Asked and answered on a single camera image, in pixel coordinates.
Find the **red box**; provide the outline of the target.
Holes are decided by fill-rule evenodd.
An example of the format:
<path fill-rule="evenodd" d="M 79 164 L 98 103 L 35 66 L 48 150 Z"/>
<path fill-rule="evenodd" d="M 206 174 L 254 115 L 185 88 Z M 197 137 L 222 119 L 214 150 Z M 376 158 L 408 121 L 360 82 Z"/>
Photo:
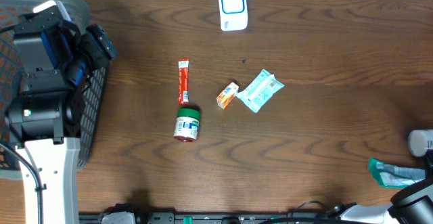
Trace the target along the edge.
<path fill-rule="evenodd" d="M 178 104 L 189 103 L 189 58 L 181 58 L 178 61 L 179 68 L 179 93 Z"/>

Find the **green lid jar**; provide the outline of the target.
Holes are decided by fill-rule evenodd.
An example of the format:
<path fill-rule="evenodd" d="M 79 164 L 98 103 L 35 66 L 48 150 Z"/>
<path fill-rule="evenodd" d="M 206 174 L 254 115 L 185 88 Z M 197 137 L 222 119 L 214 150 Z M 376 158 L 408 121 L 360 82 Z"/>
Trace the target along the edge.
<path fill-rule="evenodd" d="M 177 113 L 173 137 L 182 142 L 193 142 L 198 138 L 201 114 L 191 108 L 180 108 Z"/>

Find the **orange Kleenex tissue pack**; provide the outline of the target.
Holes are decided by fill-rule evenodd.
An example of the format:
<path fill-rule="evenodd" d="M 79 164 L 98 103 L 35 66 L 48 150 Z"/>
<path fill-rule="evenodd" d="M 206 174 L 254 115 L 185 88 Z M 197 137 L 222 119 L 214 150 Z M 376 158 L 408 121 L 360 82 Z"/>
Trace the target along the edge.
<path fill-rule="evenodd" d="M 228 84 L 216 97 L 217 105 L 224 110 L 236 96 L 238 90 L 239 86 L 236 83 Z"/>

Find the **mint green wipes pack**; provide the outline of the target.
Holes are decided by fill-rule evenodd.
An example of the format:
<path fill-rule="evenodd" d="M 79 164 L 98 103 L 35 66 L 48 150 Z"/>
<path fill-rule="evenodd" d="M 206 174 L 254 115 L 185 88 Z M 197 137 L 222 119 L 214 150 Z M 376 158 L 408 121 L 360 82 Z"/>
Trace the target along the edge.
<path fill-rule="evenodd" d="M 236 97 L 251 111 L 257 113 L 283 87 L 284 84 L 279 82 L 274 74 L 262 69 L 243 91 L 237 93 Z"/>

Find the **green 3M gloves package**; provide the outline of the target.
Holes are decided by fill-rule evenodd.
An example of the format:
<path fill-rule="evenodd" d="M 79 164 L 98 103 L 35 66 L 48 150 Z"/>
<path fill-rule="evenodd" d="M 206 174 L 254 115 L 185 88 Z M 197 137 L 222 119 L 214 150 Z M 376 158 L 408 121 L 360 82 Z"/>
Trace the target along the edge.
<path fill-rule="evenodd" d="M 426 178 L 425 170 L 387 164 L 370 158 L 368 169 L 374 180 L 387 188 L 405 188 Z"/>

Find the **white cotton swab tub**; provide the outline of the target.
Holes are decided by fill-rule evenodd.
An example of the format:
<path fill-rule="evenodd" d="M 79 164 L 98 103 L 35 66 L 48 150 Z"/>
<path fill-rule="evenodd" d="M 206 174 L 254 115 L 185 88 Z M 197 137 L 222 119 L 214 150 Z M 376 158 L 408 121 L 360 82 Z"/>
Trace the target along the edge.
<path fill-rule="evenodd" d="M 413 130 L 408 138 L 409 151 L 414 157 L 423 157 L 432 150 L 432 129 Z"/>

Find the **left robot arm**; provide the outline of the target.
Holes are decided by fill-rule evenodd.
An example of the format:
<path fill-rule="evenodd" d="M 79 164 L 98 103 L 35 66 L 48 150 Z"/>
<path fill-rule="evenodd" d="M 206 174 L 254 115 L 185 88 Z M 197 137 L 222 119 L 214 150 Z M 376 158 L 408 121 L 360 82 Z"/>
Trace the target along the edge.
<path fill-rule="evenodd" d="M 60 1 L 46 1 L 14 26 L 24 90 L 5 113 L 7 152 L 20 164 L 27 223 L 78 223 L 76 172 L 96 70 L 118 55 L 98 24 L 80 29 Z"/>

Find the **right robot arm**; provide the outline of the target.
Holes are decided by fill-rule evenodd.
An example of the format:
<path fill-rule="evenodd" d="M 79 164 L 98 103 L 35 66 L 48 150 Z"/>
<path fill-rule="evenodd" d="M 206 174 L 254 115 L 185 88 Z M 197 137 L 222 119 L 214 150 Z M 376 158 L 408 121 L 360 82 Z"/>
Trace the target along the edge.
<path fill-rule="evenodd" d="M 432 150 L 427 151 L 424 160 L 426 169 L 422 170 L 394 166 L 370 158 L 369 170 L 383 186 L 390 187 L 399 179 L 410 181 L 410 174 L 421 177 L 421 180 L 402 187 L 402 190 L 391 197 L 390 204 L 381 206 L 340 204 L 322 214 L 322 217 L 357 223 L 432 224 Z"/>

